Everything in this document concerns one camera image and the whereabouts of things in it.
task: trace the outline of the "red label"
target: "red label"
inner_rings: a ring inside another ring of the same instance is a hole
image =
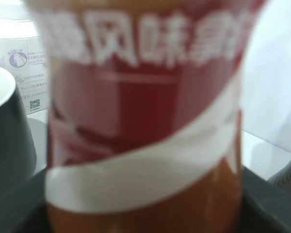
[[[235,73],[263,0],[189,1],[132,18],[119,10],[37,15],[52,57],[48,166],[158,142],[204,112]]]

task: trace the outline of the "qr code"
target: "qr code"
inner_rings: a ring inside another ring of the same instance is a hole
[[[40,107],[40,99],[30,101],[30,109]]]

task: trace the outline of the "white plastic container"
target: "white plastic container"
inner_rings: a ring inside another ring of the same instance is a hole
[[[27,114],[48,107],[46,55],[35,23],[21,0],[0,0],[0,67],[13,74]]]

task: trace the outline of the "white stripe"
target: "white stripe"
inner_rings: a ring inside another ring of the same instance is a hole
[[[47,172],[46,199],[72,212],[114,213],[161,201],[201,179],[231,147],[238,115],[238,79],[179,132],[102,162]]]

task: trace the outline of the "chinese characters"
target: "chinese characters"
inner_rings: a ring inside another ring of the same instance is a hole
[[[131,67],[145,63],[173,69],[186,62],[201,67],[212,59],[233,60],[254,18],[252,12],[235,16],[222,10],[194,21],[176,11],[168,17],[143,15],[134,25],[120,11],[87,11],[80,17],[49,11],[38,21],[52,56],[85,65],[117,59]]]

